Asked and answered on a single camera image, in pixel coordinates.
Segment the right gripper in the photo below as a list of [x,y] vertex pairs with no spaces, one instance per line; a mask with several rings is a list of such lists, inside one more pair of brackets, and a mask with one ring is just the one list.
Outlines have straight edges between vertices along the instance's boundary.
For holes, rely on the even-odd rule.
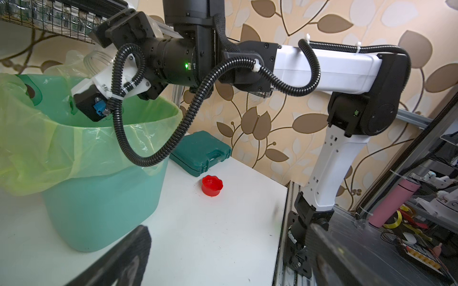
[[151,83],[141,98],[154,100],[167,85],[198,87],[198,53],[192,38],[158,38],[148,17],[129,8],[93,28],[89,37],[103,48],[137,44],[146,60],[144,78]]

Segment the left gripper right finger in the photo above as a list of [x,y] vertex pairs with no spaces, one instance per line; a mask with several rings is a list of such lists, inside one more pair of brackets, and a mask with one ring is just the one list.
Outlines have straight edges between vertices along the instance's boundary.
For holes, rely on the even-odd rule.
[[318,286],[387,286],[323,227],[312,224],[305,237],[307,259]]

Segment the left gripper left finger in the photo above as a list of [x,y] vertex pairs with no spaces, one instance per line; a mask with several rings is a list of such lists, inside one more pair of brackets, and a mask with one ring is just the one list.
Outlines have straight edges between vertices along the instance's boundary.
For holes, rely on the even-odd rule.
[[151,249],[148,227],[140,225],[73,280],[69,286],[139,286]]

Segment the green plastic trash bin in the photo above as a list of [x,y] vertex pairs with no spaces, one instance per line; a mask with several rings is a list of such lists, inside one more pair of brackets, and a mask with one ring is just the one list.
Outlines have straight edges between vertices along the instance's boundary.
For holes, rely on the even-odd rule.
[[68,179],[43,191],[54,229],[78,251],[108,246],[156,210],[167,164],[132,164],[115,174]]

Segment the red jar lid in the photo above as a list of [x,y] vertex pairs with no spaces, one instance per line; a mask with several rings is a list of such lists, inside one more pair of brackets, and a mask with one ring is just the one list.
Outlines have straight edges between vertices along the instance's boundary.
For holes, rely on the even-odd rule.
[[223,187],[223,181],[220,180],[217,176],[208,175],[202,179],[201,190],[205,195],[209,197],[216,197],[219,195]]

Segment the yellow-green bin liner bag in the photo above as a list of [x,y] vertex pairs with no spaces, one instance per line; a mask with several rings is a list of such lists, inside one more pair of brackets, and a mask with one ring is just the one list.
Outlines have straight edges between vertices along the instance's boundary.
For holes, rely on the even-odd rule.
[[113,122],[93,122],[71,89],[91,75],[70,51],[42,75],[1,75],[1,188],[24,196],[65,180],[111,175],[132,163],[121,151]]

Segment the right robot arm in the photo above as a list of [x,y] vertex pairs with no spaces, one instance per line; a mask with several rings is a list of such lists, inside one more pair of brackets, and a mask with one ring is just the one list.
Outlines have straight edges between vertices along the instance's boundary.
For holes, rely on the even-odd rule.
[[[164,1],[165,23],[180,35],[154,35],[147,16],[132,8],[113,15],[90,33],[102,47],[117,49],[107,109],[126,158],[151,167],[169,156],[184,138],[217,81],[260,95],[273,90],[291,97],[314,91],[331,93],[327,140],[308,182],[298,194],[296,217],[288,230],[286,263],[311,276],[305,243],[312,224],[328,229],[337,190],[371,136],[394,121],[411,73],[408,52],[396,45],[355,46],[300,39],[297,46],[245,41],[234,44],[225,32],[223,1]],[[168,84],[194,90],[187,113],[165,145],[150,156],[131,147],[122,119],[122,103],[142,80],[153,85],[141,96],[156,98]]]

